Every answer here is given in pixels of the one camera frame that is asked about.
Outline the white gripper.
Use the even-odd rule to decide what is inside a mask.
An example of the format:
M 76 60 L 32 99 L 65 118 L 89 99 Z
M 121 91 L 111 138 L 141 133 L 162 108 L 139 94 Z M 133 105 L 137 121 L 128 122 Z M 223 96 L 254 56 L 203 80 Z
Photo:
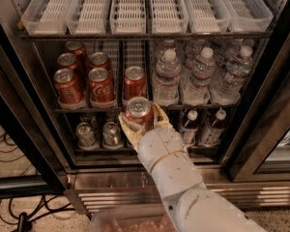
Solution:
M 152 101 L 151 105 L 154 111 L 154 130 L 148 131 L 144 125 L 130 121 L 124 112 L 118 115 L 122 131 L 149 173 L 167 157 L 188 155 L 182 136 L 173 130 L 167 114 L 156 102 Z

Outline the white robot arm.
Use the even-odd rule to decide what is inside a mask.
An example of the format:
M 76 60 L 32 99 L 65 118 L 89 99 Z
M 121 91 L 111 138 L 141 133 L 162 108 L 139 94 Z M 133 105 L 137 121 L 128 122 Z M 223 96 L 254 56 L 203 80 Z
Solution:
M 134 97 L 118 119 L 139 161 L 153 178 L 177 232 L 267 232 L 206 188 L 182 136 L 157 103 Z

